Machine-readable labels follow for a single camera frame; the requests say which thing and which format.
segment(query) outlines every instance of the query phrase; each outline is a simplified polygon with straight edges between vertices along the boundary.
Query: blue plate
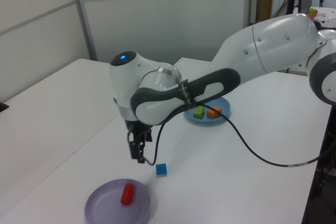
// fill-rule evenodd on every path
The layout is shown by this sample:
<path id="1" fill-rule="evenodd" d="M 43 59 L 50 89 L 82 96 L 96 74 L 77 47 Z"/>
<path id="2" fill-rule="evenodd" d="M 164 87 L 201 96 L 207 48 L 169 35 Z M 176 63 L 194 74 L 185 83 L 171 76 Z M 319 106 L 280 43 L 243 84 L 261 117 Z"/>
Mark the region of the blue plate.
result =
<path id="1" fill-rule="evenodd" d="M 222 109 L 222 114 L 224 114 L 225 116 L 229 116 L 230 113 L 230 103 L 223 97 L 217 98 L 215 100 L 209 101 L 205 103 L 206 105 L 210 106 L 210 107 L 220 107 Z M 184 112 L 184 115 L 194 121 L 194 122 L 198 122 L 198 123 L 214 123 L 214 122 L 226 122 L 226 120 L 224 118 L 222 118 L 221 116 L 218 118 L 208 118 L 206 116 L 206 112 L 208 111 L 208 108 L 204 107 L 204 115 L 202 117 L 202 119 L 197 119 L 194 118 L 194 112 L 195 112 L 196 108 L 193 108 L 191 110 L 187 110 Z"/>

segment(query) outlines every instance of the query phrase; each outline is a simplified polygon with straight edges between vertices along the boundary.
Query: purple plate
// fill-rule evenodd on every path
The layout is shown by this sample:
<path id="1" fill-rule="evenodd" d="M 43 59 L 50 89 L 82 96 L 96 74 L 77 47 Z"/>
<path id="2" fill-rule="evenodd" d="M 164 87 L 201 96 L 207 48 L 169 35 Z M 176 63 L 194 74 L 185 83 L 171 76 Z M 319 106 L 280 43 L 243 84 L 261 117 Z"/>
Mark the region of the purple plate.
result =
<path id="1" fill-rule="evenodd" d="M 126 183 L 134 185 L 132 203 L 120 203 Z M 133 179 L 116 179 L 98 187 L 85 204 L 89 224 L 146 224 L 150 218 L 151 197 L 147 187 Z"/>

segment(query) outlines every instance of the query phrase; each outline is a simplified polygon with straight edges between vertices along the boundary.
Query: red block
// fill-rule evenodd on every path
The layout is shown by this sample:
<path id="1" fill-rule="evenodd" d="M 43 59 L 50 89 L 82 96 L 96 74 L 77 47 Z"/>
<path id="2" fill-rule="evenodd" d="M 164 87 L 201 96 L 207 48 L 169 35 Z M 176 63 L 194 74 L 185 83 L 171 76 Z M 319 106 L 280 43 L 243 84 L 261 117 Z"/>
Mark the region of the red block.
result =
<path id="1" fill-rule="evenodd" d="M 122 192 L 122 196 L 120 202 L 123 205 L 130 205 L 132 202 L 134 186 L 130 183 L 125 184 L 124 191 Z"/>

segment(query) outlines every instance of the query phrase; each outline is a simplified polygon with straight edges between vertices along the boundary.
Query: green block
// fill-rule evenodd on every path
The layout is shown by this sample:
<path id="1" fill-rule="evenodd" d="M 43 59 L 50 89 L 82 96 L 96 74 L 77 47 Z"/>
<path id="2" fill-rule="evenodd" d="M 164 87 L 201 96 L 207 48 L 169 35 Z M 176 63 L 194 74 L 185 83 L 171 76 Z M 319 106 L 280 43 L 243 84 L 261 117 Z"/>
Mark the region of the green block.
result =
<path id="1" fill-rule="evenodd" d="M 202 119 L 203 116 L 204 116 L 204 107 L 198 106 L 194 112 L 194 118 Z"/>

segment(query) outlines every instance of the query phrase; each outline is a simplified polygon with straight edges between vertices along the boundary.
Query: orange block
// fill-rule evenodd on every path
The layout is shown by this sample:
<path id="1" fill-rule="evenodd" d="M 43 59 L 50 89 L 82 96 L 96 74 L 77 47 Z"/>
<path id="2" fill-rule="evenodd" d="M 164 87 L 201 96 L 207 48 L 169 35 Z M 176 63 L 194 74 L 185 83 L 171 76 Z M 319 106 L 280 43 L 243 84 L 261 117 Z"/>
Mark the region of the orange block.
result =
<path id="1" fill-rule="evenodd" d="M 222 112 L 222 109 L 220 108 L 220 107 L 214 107 L 214 109 L 216 110 L 216 111 L 218 111 L 219 113 L 221 113 Z M 211 119 L 215 119 L 215 118 L 218 118 L 218 117 L 220 117 L 220 114 L 218 114 L 218 113 L 216 113 L 215 111 L 213 111 L 213 110 L 207 110 L 207 112 L 206 112 L 206 116 L 208 117 L 208 118 L 211 118 Z"/>

